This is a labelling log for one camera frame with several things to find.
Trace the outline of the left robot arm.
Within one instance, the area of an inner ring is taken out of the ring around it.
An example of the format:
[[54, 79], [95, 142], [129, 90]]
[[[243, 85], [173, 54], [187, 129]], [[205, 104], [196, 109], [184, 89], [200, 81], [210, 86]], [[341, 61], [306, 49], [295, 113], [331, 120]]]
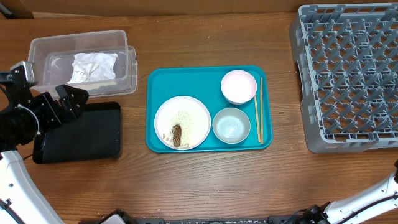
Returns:
[[33, 183], [17, 150], [37, 136], [82, 115], [86, 90], [59, 85], [59, 100], [49, 93], [32, 96], [25, 75], [1, 73], [9, 106], [1, 111], [1, 223], [61, 223], [62, 219]]

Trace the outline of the white napkin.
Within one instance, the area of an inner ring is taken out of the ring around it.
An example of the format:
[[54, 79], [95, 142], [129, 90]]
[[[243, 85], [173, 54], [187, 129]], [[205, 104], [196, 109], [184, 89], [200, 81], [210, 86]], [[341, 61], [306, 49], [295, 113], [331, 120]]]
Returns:
[[73, 73], [68, 84], [97, 82], [116, 78], [114, 65], [118, 55], [115, 53], [78, 53], [72, 63]]

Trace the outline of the black plastic tray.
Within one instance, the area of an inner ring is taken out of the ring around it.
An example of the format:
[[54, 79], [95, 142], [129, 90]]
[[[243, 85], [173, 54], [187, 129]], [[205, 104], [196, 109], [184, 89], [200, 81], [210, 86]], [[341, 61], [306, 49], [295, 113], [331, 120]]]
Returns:
[[81, 118], [38, 136], [32, 159], [36, 164], [49, 164], [117, 159], [120, 154], [121, 107], [105, 102], [85, 105]]

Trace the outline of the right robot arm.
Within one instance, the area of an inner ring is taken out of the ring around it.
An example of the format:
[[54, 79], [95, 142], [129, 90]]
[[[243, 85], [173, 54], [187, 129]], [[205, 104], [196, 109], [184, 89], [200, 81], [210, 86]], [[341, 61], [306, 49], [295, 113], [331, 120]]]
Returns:
[[296, 223], [358, 224], [397, 208], [397, 171], [350, 198], [307, 209]]

